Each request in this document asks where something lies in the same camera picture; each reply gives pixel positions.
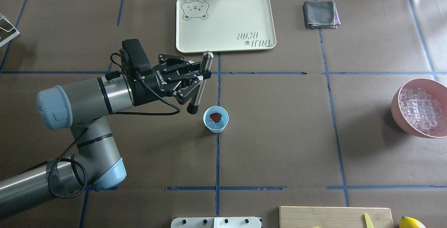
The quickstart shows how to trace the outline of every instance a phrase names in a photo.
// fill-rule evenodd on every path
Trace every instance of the red strawberry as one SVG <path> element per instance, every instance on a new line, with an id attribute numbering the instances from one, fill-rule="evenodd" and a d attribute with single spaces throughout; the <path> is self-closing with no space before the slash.
<path id="1" fill-rule="evenodd" d="M 222 118 L 222 115 L 218 112 L 212 113 L 210 115 L 211 119 L 215 122 L 215 123 L 219 123 L 220 119 Z"/>

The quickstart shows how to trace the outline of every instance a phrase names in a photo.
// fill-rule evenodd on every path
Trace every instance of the white bracket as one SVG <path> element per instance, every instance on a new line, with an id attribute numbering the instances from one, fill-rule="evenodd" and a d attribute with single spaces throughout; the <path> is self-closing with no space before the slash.
<path id="1" fill-rule="evenodd" d="M 171 228 L 262 228 L 257 217 L 174 218 Z"/>

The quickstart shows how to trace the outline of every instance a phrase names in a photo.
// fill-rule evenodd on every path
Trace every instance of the black rubber tip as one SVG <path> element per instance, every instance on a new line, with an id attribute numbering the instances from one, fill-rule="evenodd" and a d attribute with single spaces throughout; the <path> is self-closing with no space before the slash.
<path id="1" fill-rule="evenodd" d="M 198 105 L 194 106 L 191 103 L 188 105 L 188 107 L 186 108 L 186 110 L 188 111 L 188 113 L 190 113 L 191 115 L 195 115 L 198 112 Z"/>

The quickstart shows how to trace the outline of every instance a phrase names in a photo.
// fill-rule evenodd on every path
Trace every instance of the blue cup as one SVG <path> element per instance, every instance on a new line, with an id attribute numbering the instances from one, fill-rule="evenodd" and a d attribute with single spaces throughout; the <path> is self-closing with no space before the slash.
<path id="1" fill-rule="evenodd" d="M 215 123 L 211 118 L 211 115 L 214 113 L 220 113 L 222 117 L 220 118 L 220 122 Z M 203 123 L 205 126 L 213 133 L 217 134 L 222 132 L 228 123 L 228 113 L 227 111 L 219 106 L 210 107 L 203 114 Z"/>

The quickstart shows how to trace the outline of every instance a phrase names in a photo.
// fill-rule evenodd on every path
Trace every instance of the yellow knife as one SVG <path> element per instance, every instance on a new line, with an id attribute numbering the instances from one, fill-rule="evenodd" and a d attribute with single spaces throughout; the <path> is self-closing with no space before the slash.
<path id="1" fill-rule="evenodd" d="M 369 215 L 365 213 L 365 223 L 366 223 L 366 228 L 374 228 L 374 226 L 372 225 L 371 219 L 369 218 Z"/>

